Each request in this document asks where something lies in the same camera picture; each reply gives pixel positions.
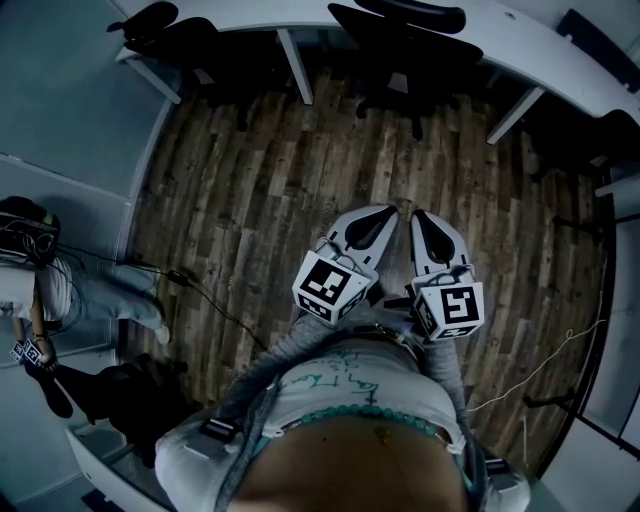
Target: white cable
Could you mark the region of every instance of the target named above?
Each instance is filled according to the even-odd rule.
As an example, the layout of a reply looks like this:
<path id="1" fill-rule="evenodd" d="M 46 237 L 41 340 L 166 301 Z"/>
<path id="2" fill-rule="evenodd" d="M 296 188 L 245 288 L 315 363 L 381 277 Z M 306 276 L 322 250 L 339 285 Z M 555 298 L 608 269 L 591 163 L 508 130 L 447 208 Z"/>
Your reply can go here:
<path id="1" fill-rule="evenodd" d="M 529 382 L 533 376 L 538 373 L 540 370 L 542 370 L 542 368 L 544 367 L 545 364 L 547 364 L 549 361 L 551 361 L 555 356 L 558 355 L 558 352 L 560 352 L 562 350 L 562 347 L 564 347 L 568 341 L 573 340 L 575 338 L 579 338 L 580 336 L 584 336 L 585 334 L 588 334 L 589 332 L 591 332 L 599 323 L 601 322 L 606 322 L 605 319 L 602 320 L 598 320 L 595 324 L 593 324 L 591 327 L 589 327 L 586 331 L 583 331 L 581 333 L 578 333 L 574 336 L 573 334 L 573 329 L 569 329 L 565 336 L 566 339 L 562 342 L 562 345 L 560 345 L 558 347 L 558 350 L 556 350 L 553 354 L 551 354 L 549 357 L 547 357 L 544 361 L 542 361 L 542 364 L 540 366 L 538 366 L 538 368 L 536 368 L 536 370 L 529 375 L 525 380 L 523 380 L 522 382 L 520 382 L 519 384 L 516 384 L 515 386 L 513 386 L 511 389 L 509 389 L 509 391 L 507 391 L 505 394 L 496 397 L 496 398 L 492 398 L 491 400 L 486 401 L 485 403 L 483 403 L 482 405 L 479 405 L 478 407 L 474 407 L 473 409 L 467 409 L 467 412 L 474 412 L 474 411 L 478 411 L 480 409 L 482 409 L 484 406 L 489 405 L 492 402 L 497 402 L 498 400 L 502 400 L 503 398 L 505 398 L 509 393 L 511 393 L 513 390 L 518 389 L 520 386 L 524 386 L 527 382 Z"/>
<path id="2" fill-rule="evenodd" d="M 527 464 L 527 437 L 527 415 L 525 413 L 522 415 L 522 444 L 524 445 L 522 447 L 522 462 L 529 467 L 529 464 Z"/>
<path id="3" fill-rule="evenodd" d="M 316 252 L 322 249 L 322 247 L 326 244 L 329 244 L 331 247 L 333 247 L 335 251 L 339 254 L 338 258 L 335 260 L 336 262 L 340 258 L 347 258 L 348 260 L 351 261 L 351 263 L 353 263 L 353 267 L 351 268 L 352 271 L 355 271 L 357 269 L 359 273 L 364 274 L 364 272 L 360 268 L 360 265 L 356 263 L 356 260 L 354 260 L 350 255 L 345 254 L 342 251 L 342 248 L 337 243 L 335 243 L 330 238 L 327 238 L 326 236 L 321 236 L 320 238 L 318 238 L 318 241 L 316 242 Z"/>

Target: shoe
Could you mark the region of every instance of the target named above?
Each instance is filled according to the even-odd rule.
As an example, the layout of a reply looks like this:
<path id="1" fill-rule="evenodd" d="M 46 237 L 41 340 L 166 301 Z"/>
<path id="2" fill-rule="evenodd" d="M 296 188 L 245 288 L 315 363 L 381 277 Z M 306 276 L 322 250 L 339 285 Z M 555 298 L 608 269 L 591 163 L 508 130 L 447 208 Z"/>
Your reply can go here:
<path id="1" fill-rule="evenodd" d="M 316 252 L 347 268 L 375 270 L 398 223 L 395 206 L 365 206 L 347 212 L 329 229 L 325 242 Z"/>
<path id="2" fill-rule="evenodd" d="M 471 261 L 464 239 L 448 222 L 424 210 L 411 215 L 411 259 L 416 276 L 451 272 Z"/>
<path id="3" fill-rule="evenodd" d="M 167 324 L 162 324 L 162 327 L 153 331 L 158 339 L 158 343 L 160 345 L 166 345 L 171 340 L 171 332 L 169 331 L 169 327 Z"/>

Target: wooden floor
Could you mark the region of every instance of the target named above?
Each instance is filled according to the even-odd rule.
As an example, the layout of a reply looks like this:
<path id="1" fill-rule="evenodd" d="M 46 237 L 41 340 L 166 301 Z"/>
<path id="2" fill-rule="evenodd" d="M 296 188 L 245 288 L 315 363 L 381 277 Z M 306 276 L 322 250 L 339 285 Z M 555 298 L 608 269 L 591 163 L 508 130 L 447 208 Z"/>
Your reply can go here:
<path id="1" fill-rule="evenodd" d="M 381 282 L 402 293 L 412 278 L 409 220 L 415 208 L 440 215 L 466 238 L 484 283 L 486 323 L 456 341 L 470 407 L 527 377 L 564 340 L 590 326 L 604 255 L 592 239 L 554 228 L 555 215 L 592 217 L 592 183 L 569 183 L 553 171 L 536 185 L 537 156 L 526 134 L 485 144 L 491 105 L 460 96 L 423 120 L 416 142 L 410 122 L 391 111 L 355 117 L 355 80 L 321 68 L 315 103 L 269 93 L 235 130 L 234 110 L 212 112 L 190 98 L 175 111 L 157 148 L 138 203 L 130 256 L 187 271 L 215 301 L 275 343 L 294 314 L 291 285 L 305 252 L 344 211 L 396 205 L 402 221 L 381 263 Z M 161 281 L 159 299 L 173 342 L 157 345 L 132 328 L 128 353 L 184 360 L 188 397 L 220 398 L 257 348 L 201 296 Z M 589 337 L 571 341 L 526 386 L 473 417 L 485 446 L 535 470 L 563 419 L 558 408 L 526 413 L 521 398 L 564 393 L 577 381 Z"/>

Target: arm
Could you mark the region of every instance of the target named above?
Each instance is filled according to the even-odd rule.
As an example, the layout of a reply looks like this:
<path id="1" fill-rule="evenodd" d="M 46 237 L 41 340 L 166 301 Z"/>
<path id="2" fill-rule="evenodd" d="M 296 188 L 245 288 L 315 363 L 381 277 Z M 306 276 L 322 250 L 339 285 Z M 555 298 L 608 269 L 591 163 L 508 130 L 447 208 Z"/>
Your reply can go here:
<path id="1" fill-rule="evenodd" d="M 40 352 L 42 352 L 40 363 L 45 364 L 55 358 L 55 350 L 53 349 L 51 341 L 47 338 L 47 331 L 44 327 L 44 311 L 42 309 L 42 301 L 40 300 L 37 278 L 33 287 L 33 305 L 31 306 L 30 315 L 35 343 L 38 349 L 40 349 Z"/>

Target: black cable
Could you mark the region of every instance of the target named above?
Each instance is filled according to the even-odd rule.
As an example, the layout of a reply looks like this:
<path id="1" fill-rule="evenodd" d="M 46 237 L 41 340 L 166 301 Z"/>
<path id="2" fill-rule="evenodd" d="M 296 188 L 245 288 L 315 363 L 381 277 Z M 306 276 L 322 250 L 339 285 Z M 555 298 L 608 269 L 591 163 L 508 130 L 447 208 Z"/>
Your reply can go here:
<path id="1" fill-rule="evenodd" d="M 75 258 L 76 261 L 78 262 L 78 264 L 80 265 L 80 268 L 82 270 L 87 270 L 87 268 L 84 266 L 84 263 L 82 262 L 82 260 L 80 259 L 80 257 L 77 254 L 73 254 L 72 252 L 69 251 L 65 251 L 64 249 L 58 249 L 61 253 L 66 254 L 67 256 L 71 256 L 72 258 Z"/>
<path id="2" fill-rule="evenodd" d="M 253 334 L 253 332 L 251 331 L 251 329 L 244 323 L 242 323 L 240 320 L 238 320 L 236 317 L 230 315 L 229 313 L 227 313 L 226 311 L 224 311 L 220 306 L 218 306 L 212 299 L 209 298 L 209 296 L 203 292 L 202 290 L 200 290 L 197 286 L 195 286 L 191 281 L 189 281 L 189 279 L 180 274 L 179 272 L 176 272 L 175 270 L 172 270 L 171 272 L 162 272 L 161 270 L 157 270 L 154 268 L 149 268 L 149 267 L 140 267 L 138 265 L 134 265 L 132 263 L 127 263 L 125 261 L 118 261 L 112 258 L 107 258 L 105 256 L 100 256 L 99 254 L 94 254 L 92 252 L 89 251 L 85 251 L 84 249 L 79 249 L 77 247 L 72 247 L 70 245 L 67 244 L 62 244 L 62 243 L 58 243 L 58 245 L 62 245 L 68 249 L 71 249 L 73 251 L 78 251 L 84 254 L 87 254 L 88 256 L 93 256 L 94 258 L 98 258 L 101 260 L 105 260 L 105 261 L 110 261 L 112 263 L 116 263 L 118 265 L 126 265 L 128 267 L 133 267 L 133 268 L 137 268 L 140 270 L 144 270 L 145 272 L 151 272 L 153 274 L 160 274 L 163 275 L 165 277 L 167 277 L 170 281 L 180 285 L 180 286 L 184 286 L 187 288 L 193 288 L 195 291 L 197 291 L 200 295 L 202 295 L 207 302 L 209 302 L 209 304 L 211 304 L 211 306 L 213 306 L 213 308 L 220 313 L 223 317 L 225 317 L 227 320 L 230 320 L 231 322 L 236 323 L 237 325 L 239 325 L 240 327 L 242 327 L 245 331 L 247 331 L 247 334 L 249 334 L 249 336 L 251 336 L 251 338 L 253 339 L 253 341 L 256 343 L 256 345 L 258 345 L 262 350 L 264 350 L 265 352 L 268 350 L 267 347 L 264 345 L 264 343 L 262 343 L 262 341 L 260 341 L 260 338 L 258 338 L 255 334 Z"/>
<path id="3" fill-rule="evenodd" d="M 118 265 L 126 265 L 127 267 L 133 267 L 133 268 L 138 268 L 140 270 L 144 270 L 145 272 L 151 272 L 152 274 L 160 274 L 163 276 L 166 276 L 166 272 L 162 272 L 161 270 L 157 270 L 157 269 L 153 269 L 153 268 L 147 268 L 147 267 L 140 267 L 138 265 L 134 265 L 133 263 L 128 263 L 126 261 L 118 261 L 116 259 L 113 258 L 107 258 L 106 256 L 100 256 L 99 254 L 93 253 L 93 252 L 89 252 L 89 251 L 85 251 L 84 249 L 79 249 L 78 247 L 73 247 L 71 245 L 67 245 L 67 244 L 63 244 L 58 242 L 58 245 L 61 245 L 63 247 L 66 247 L 67 249 L 71 249 L 72 251 L 78 251 L 81 252 L 83 254 L 86 254 L 88 256 L 93 256 L 94 258 L 98 258 L 99 260 L 104 260 L 104 261 L 110 261 L 111 263 L 116 263 Z"/>
<path id="4" fill-rule="evenodd" d="M 209 302 L 209 304 L 211 304 L 216 309 L 216 311 L 218 311 L 218 313 L 220 313 L 223 317 L 225 317 L 227 320 L 231 320 L 232 322 L 238 324 L 245 331 L 247 331 L 247 334 L 249 334 L 249 336 L 251 336 L 251 338 L 253 339 L 255 344 L 258 345 L 262 350 L 264 350 L 265 352 L 268 350 L 267 347 L 264 345 L 264 343 L 262 343 L 262 341 L 260 341 L 260 338 L 258 338 L 255 334 L 253 334 L 253 332 L 251 331 L 249 326 L 247 326 L 246 324 L 242 323 L 236 317 L 230 315 L 229 313 L 227 313 L 226 311 L 221 309 L 215 302 L 213 302 L 212 299 L 209 298 L 209 296 L 206 293 L 204 293 L 202 290 L 198 289 L 192 283 L 189 283 L 189 287 L 193 288 L 200 295 L 202 295 L 205 299 L 207 299 L 207 302 Z"/>

